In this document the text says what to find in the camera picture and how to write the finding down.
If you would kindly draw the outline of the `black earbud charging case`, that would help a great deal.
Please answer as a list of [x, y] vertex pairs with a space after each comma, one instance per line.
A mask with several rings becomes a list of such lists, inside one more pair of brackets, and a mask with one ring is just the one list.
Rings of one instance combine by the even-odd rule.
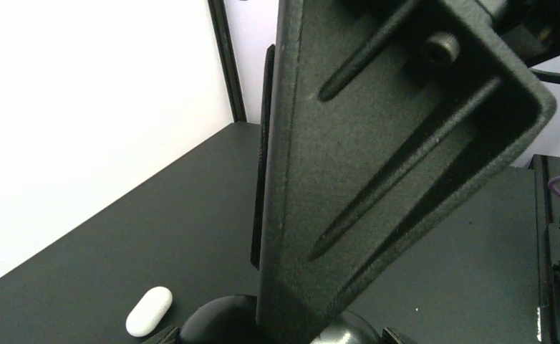
[[254, 295], [220, 297], [198, 308], [172, 343], [381, 343], [359, 315], [345, 311], [319, 322], [286, 307], [260, 305]]

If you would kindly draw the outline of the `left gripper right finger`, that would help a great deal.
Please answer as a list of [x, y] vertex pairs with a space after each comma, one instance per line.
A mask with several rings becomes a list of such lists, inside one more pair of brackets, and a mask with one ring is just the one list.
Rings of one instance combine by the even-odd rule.
[[281, 1], [259, 304], [335, 319], [531, 144], [512, 1]]

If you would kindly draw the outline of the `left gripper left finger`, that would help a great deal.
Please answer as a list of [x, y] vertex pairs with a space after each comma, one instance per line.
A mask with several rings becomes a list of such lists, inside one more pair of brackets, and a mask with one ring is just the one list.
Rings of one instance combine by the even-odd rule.
[[264, 193], [266, 183], [266, 167], [269, 144], [269, 125], [271, 117], [271, 98], [274, 81], [274, 61], [275, 61], [274, 44], [270, 45], [266, 50], [264, 62], [264, 79], [261, 98], [261, 116], [260, 116], [260, 133], [259, 133], [259, 154], [258, 169], [256, 183], [256, 197], [254, 204], [254, 220], [251, 237], [251, 264], [255, 269], [259, 270], [261, 258], [261, 237], [264, 212]]

